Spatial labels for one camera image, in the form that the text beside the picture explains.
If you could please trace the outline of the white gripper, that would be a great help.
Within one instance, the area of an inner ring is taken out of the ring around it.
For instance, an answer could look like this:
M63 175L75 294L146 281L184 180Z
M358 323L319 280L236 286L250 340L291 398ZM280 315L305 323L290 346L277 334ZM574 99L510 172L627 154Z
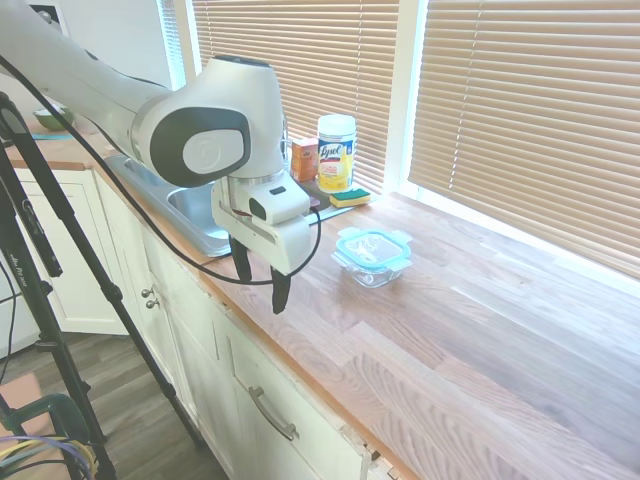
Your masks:
M223 177L213 186L212 213L230 236L229 245L238 278L252 280L248 249L272 267L272 311L287 305L292 273L311 252L311 233L305 218L310 198L289 175L242 179Z

